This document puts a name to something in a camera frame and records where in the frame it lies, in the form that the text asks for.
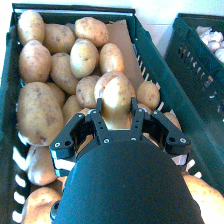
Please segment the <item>screw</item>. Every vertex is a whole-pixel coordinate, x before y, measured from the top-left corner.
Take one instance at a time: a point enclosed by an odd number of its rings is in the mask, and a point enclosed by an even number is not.
[[[187,141],[186,141],[185,138],[181,138],[181,139],[180,139],[180,142],[182,142],[182,143],[186,143]]]
[[[59,146],[60,146],[60,142],[55,143],[54,146],[55,146],[55,147],[59,147]]]
[[[103,142],[104,142],[104,143],[108,143],[109,141],[110,141],[110,140],[109,140],[108,138],[105,138]]]

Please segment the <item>crate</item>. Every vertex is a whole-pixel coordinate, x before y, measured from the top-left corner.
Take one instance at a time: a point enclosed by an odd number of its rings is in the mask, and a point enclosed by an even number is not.
[[[223,165],[224,64],[202,42],[196,32],[198,26],[224,34],[224,17],[179,14],[165,61],[203,120],[209,141]]]
[[[6,37],[7,46],[0,91],[1,223],[15,223],[13,219],[16,220],[17,216],[20,216],[24,198],[26,199],[30,192],[30,183],[23,171],[28,146],[19,140],[16,128],[16,103],[21,89],[18,74],[21,45],[18,44],[16,24],[20,10],[24,9],[38,10],[46,23],[66,24],[83,16],[93,16],[105,23],[126,19],[144,79],[152,80],[160,86],[160,109],[162,108],[162,112],[173,109],[179,118],[183,132],[192,141],[190,161],[194,160],[195,165],[189,172],[195,174],[200,171],[206,182],[224,194],[222,157],[210,141],[210,135],[201,117],[152,43],[150,34],[136,18],[135,10],[13,4],[10,31]]]

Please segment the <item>cardboard sheet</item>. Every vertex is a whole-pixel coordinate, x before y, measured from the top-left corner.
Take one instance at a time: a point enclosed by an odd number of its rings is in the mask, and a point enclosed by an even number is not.
[[[135,55],[134,47],[128,32],[126,20],[107,24],[109,30],[109,42],[118,46],[124,57],[125,75],[137,91],[144,81]]]

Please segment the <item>potato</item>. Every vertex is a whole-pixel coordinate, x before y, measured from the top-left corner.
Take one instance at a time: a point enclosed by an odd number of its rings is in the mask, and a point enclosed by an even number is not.
[[[102,117],[108,129],[129,129],[131,92],[129,83],[121,77],[113,78],[102,97]]]
[[[160,101],[157,86],[150,81],[143,82],[137,90],[137,102],[145,104],[150,110],[156,109]]]
[[[56,53],[70,53],[73,44],[75,43],[75,36],[72,30],[59,24],[45,24],[46,33],[43,45],[51,52]]]
[[[177,119],[177,117],[174,114],[171,114],[170,112],[165,112],[164,115],[177,127],[181,130],[180,123]]]
[[[81,79],[90,75],[97,66],[98,50],[86,39],[77,39],[70,54],[70,64],[73,75]]]
[[[51,54],[39,41],[31,40],[19,56],[19,71],[25,83],[45,82],[51,69]]]
[[[109,32],[106,25],[92,17],[76,20],[74,31],[78,38],[88,39],[96,47],[102,47],[109,41]]]
[[[51,57],[50,76],[52,80],[66,93],[76,94],[78,79],[72,73],[70,66],[70,55],[67,53],[57,53]]]
[[[44,186],[56,180],[48,146],[31,146],[26,157],[26,172],[29,181]]]
[[[205,224],[224,223],[224,198],[219,191],[195,176],[184,175],[184,180],[192,197],[201,209]]]
[[[79,104],[85,108],[96,108],[96,100],[94,97],[94,89],[96,82],[100,77],[96,75],[82,78],[76,88],[76,96]]]
[[[59,195],[62,195],[66,180],[67,176],[58,177],[54,182],[48,184],[47,187],[57,191]]]
[[[146,109],[149,114],[151,114],[151,112],[152,112],[146,105],[144,105],[142,103],[138,103],[138,108]]]
[[[124,75],[122,72],[113,71],[113,72],[105,73],[104,75],[102,75],[99,78],[99,80],[97,81],[97,83],[95,85],[94,97],[95,97],[96,101],[99,97],[102,98],[105,87],[115,77],[121,77],[123,79],[126,79],[129,82],[127,76]],[[131,91],[131,96],[135,97],[135,90],[130,82],[129,82],[129,89]]]
[[[60,107],[62,108],[64,106],[64,103],[65,103],[65,93],[64,93],[64,91],[53,82],[46,82],[46,84],[51,88],[51,91],[53,92],[55,98],[57,99],[57,101],[60,105]]]
[[[76,95],[70,96],[66,102],[64,107],[62,108],[62,113],[64,117],[64,124],[66,125],[68,121],[80,110],[83,108],[79,104]]]
[[[21,136],[30,145],[49,146],[61,132],[62,111],[47,84],[32,82],[20,90],[17,121]]]
[[[49,187],[35,190],[24,204],[21,224],[51,224],[51,207],[58,200],[61,196]]]
[[[120,49],[112,43],[105,44],[100,51],[100,69],[105,74],[111,71],[124,73],[124,59]]]
[[[24,11],[17,24],[19,40],[24,46],[30,40],[38,40],[43,43],[45,36],[45,24],[41,15],[34,10]]]

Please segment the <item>white wall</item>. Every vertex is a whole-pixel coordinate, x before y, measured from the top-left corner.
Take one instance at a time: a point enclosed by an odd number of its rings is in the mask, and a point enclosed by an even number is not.
[[[2,28],[0,35],[0,74],[2,73],[4,61],[5,37],[9,28],[12,2],[134,8],[136,9],[136,16],[143,27],[151,34],[152,40],[162,56],[164,56],[164,53],[166,52],[172,34],[172,24],[178,13],[224,16],[224,0],[8,0],[4,2],[4,9],[2,7],[3,10],[0,14]]]

